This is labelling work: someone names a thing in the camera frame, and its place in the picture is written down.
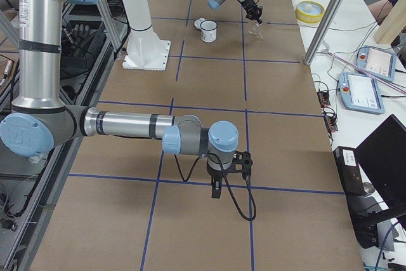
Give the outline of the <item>working arm black gripper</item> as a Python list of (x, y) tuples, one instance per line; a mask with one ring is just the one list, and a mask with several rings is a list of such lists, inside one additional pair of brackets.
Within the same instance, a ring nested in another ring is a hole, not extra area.
[(246, 11), (247, 19), (254, 19), (258, 24), (262, 24), (263, 7), (258, 6), (254, 0), (245, 0), (241, 2), (243, 9)]

